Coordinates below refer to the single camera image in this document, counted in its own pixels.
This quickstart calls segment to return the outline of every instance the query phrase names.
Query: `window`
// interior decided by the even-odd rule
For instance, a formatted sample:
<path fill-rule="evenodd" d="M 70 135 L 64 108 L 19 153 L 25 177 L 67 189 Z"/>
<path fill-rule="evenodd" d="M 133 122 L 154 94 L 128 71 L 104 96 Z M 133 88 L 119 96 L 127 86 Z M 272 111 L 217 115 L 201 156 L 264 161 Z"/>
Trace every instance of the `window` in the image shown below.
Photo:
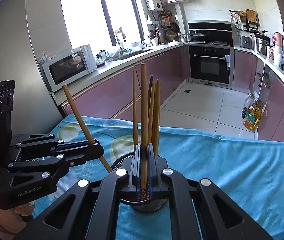
<path fill-rule="evenodd" d="M 126 41 L 143 40 L 135 0 L 61 0 L 72 48 L 90 44 L 93 55 L 117 45 L 115 30 L 122 27 Z"/>

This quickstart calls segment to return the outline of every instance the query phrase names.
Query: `wooden chopstick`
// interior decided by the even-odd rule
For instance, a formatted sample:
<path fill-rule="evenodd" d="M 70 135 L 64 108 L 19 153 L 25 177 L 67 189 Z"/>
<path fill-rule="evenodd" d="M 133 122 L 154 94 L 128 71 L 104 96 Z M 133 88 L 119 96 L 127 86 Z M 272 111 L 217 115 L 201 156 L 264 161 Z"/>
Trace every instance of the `wooden chopstick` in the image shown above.
<path fill-rule="evenodd" d="M 141 64 L 141 188 L 146 188 L 147 181 L 147 92 L 146 64 Z"/>
<path fill-rule="evenodd" d="M 160 133 L 160 81 L 157 80 L 154 92 L 152 145 L 154 155 L 158 155 Z"/>
<path fill-rule="evenodd" d="M 67 88 L 67 85 L 63 85 L 63 90 L 64 90 L 64 93 L 66 95 L 67 100 L 69 101 L 69 104 L 70 104 L 70 107 L 73 111 L 73 114 L 75 115 L 75 118 L 78 121 L 78 123 L 79 123 L 79 125 L 80 125 L 80 127 L 81 127 L 81 129 L 84 133 L 84 136 L 88 140 L 88 143 L 90 145 L 95 144 L 96 143 L 95 140 L 93 139 L 92 135 L 90 134 L 90 132 L 89 132 L 88 128 L 86 127 L 78 109 L 75 106 L 75 103 L 74 103 L 72 96 L 71 96 L 71 94 L 70 94 L 70 92 Z M 101 163 L 103 164 L 104 168 L 106 168 L 107 172 L 111 172 L 112 169 L 111 169 L 110 165 L 107 163 L 106 159 L 103 157 L 103 155 L 99 159 L 100 159 Z"/>
<path fill-rule="evenodd" d="M 151 99 L 151 89 L 152 89 L 152 84 L 153 84 L 153 76 L 150 76 L 150 82 L 149 82 L 149 90 L 147 92 L 147 114 L 149 116 L 150 112 L 150 99 Z"/>
<path fill-rule="evenodd" d="M 155 83 L 152 83 L 151 86 L 151 98 L 150 98 L 150 109 L 149 109 L 149 119 L 148 119 L 148 132 L 147 132 L 147 143 L 152 143 L 152 128 L 153 128 L 153 109 L 154 109 L 154 92 L 155 92 Z"/>
<path fill-rule="evenodd" d="M 135 148 L 138 145 L 138 117 L 137 117 L 137 95 L 135 91 L 136 86 L 136 72 L 133 71 L 133 150 L 135 152 Z"/>

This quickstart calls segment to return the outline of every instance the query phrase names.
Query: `cooking oil bottle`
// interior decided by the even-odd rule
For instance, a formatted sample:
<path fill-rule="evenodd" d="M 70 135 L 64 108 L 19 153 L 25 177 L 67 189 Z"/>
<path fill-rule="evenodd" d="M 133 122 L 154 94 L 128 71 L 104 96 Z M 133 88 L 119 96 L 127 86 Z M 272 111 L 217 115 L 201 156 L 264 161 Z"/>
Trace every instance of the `cooking oil bottle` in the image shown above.
<path fill-rule="evenodd" d="M 259 107 L 261 106 L 260 101 L 254 101 L 254 104 L 250 107 L 248 107 L 243 125 L 245 128 L 249 130 L 254 130 L 256 126 L 258 125 L 258 122 L 260 122 L 260 116 L 261 116 L 261 111 Z"/>

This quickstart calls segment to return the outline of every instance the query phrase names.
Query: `built-in oven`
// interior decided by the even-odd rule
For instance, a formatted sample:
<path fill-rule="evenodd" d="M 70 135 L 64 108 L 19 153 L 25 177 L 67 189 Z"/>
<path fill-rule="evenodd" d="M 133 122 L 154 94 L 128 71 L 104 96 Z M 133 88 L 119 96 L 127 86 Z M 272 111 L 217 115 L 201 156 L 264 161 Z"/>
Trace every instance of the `built-in oven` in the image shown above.
<path fill-rule="evenodd" d="M 191 82 L 232 88 L 234 48 L 212 44 L 189 44 Z"/>

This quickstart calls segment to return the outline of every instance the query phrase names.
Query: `basket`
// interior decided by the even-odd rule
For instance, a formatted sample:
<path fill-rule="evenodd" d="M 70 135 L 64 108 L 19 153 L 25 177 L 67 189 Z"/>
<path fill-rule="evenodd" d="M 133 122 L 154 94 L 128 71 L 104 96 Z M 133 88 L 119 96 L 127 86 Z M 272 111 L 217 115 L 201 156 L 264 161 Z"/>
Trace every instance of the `basket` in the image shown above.
<path fill-rule="evenodd" d="M 117 170 L 121 168 L 123 160 L 127 158 L 131 158 L 133 156 L 134 156 L 134 152 L 122 155 L 112 164 L 111 169 Z M 120 199 L 120 202 L 125 205 L 131 206 L 136 211 L 139 211 L 141 213 L 154 213 L 160 210 L 165 205 L 165 203 L 167 202 L 167 199 L 149 198 L 147 200 L 139 201 L 139 202 Z"/>

